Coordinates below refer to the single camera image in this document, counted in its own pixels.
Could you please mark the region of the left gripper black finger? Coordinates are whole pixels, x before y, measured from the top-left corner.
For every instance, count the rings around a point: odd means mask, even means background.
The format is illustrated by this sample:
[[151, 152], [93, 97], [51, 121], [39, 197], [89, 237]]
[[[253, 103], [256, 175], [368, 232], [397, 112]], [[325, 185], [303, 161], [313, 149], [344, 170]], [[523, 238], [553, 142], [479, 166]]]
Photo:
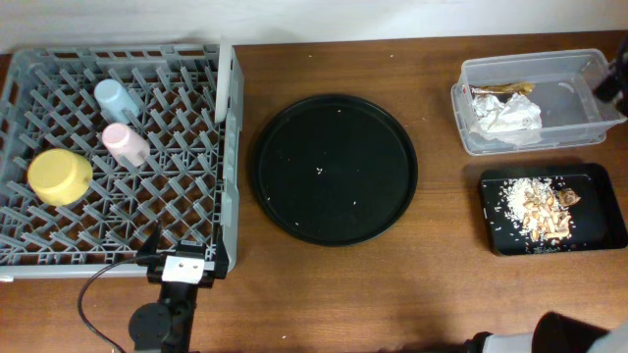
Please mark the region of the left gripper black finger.
[[225, 279], [229, 271], [229, 254], [224, 242], [223, 230], [218, 228], [215, 234], [215, 278]]
[[161, 237], [161, 230], [161, 225], [157, 224], [146, 241], [137, 250], [135, 259], [138, 263], [150, 263], [151, 261], [159, 258], [159, 255], [157, 254], [157, 247]]

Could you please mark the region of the gold coffee sachet wrapper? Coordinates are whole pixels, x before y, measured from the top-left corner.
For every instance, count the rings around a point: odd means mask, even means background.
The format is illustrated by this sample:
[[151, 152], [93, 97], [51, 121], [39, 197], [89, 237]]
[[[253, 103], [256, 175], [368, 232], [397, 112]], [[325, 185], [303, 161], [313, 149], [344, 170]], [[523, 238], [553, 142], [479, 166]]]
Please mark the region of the gold coffee sachet wrapper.
[[471, 85], [469, 90], [472, 94], [492, 94], [492, 95], [504, 95], [504, 94], [520, 94], [528, 95], [533, 92], [535, 84], [531, 82], [515, 82], [499, 85], [484, 85], [473, 86]]

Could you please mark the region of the pink plastic cup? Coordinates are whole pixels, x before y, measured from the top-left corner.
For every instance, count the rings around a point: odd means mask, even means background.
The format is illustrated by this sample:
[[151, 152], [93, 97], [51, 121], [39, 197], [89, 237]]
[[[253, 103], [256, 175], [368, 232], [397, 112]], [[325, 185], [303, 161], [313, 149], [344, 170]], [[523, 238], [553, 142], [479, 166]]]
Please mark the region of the pink plastic cup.
[[144, 164], [150, 154], [149, 143], [122, 123], [107, 125], [102, 131], [102, 142], [117, 162], [125, 157], [135, 167]]

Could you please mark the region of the yellow plastic bowl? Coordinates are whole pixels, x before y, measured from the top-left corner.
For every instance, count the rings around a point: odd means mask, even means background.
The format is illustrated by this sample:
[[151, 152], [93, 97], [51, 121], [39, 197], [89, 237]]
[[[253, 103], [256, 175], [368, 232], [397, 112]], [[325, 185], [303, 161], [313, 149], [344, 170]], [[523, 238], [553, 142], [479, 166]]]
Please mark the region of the yellow plastic bowl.
[[66, 206], [86, 193], [93, 179], [93, 169], [85, 157], [70, 150], [53, 148], [31, 161], [26, 178], [43, 203]]

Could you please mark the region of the white tissue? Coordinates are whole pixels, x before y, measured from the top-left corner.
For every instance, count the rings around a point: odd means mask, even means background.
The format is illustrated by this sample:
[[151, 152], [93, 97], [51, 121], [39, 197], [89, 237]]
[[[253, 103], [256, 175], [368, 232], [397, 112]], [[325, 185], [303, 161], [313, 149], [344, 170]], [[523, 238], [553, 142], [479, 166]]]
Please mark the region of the white tissue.
[[472, 108], [475, 121], [470, 131], [481, 134], [485, 139], [517, 146], [542, 140], [541, 108], [525, 95], [514, 93], [505, 103], [493, 94], [476, 95]]

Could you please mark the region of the food scraps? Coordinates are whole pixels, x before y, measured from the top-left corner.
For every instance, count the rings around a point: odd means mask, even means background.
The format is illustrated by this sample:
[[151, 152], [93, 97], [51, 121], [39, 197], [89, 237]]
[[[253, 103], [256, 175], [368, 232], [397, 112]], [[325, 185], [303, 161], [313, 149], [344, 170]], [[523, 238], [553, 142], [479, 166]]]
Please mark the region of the food scraps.
[[523, 247], [526, 254], [558, 252], [572, 238], [571, 208], [581, 196], [561, 176], [508, 178], [497, 182], [497, 202], [486, 208], [492, 234]]

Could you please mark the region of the blue plastic cup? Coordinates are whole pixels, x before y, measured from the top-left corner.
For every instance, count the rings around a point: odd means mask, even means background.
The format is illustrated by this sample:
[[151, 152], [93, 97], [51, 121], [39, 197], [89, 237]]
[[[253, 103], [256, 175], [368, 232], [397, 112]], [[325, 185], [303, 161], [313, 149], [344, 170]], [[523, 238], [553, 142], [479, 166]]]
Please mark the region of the blue plastic cup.
[[129, 124], [131, 120], [127, 112], [135, 118], [140, 109], [135, 104], [128, 91], [114, 79], [103, 79], [94, 88], [94, 97], [101, 111], [105, 112], [114, 122]]

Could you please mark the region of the grey plate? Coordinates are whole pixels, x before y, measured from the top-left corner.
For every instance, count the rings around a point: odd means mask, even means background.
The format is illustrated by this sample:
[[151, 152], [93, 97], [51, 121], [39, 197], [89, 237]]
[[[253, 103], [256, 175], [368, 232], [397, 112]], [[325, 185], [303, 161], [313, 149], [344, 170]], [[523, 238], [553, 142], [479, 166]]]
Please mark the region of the grey plate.
[[220, 38], [218, 75], [216, 82], [215, 122], [222, 123], [227, 116], [230, 96], [230, 80], [234, 49], [232, 42], [225, 36]]

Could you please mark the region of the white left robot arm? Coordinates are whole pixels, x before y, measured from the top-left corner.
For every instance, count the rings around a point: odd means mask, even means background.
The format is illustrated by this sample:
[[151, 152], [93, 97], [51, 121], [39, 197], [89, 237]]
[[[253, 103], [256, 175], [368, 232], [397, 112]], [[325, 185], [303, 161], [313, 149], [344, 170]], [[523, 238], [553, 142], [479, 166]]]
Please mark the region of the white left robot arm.
[[136, 253], [150, 283], [160, 286], [156, 302], [131, 316], [129, 335], [135, 352], [187, 352], [197, 294], [227, 276], [229, 255], [218, 228], [208, 244], [181, 240], [172, 251], [157, 250], [162, 228], [157, 226]]

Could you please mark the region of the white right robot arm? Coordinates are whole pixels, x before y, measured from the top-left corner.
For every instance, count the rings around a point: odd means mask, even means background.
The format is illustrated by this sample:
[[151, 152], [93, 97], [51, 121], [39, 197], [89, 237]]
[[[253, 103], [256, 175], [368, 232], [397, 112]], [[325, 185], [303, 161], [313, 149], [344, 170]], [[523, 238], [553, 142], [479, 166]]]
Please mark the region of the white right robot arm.
[[[613, 102], [615, 110], [627, 114], [627, 43], [618, 49], [610, 73], [594, 89], [602, 102]], [[544, 314], [531, 333], [496, 335], [479, 332], [458, 348], [463, 353], [484, 352], [626, 352], [627, 326], [614, 330], [599, 328], [556, 312]]]

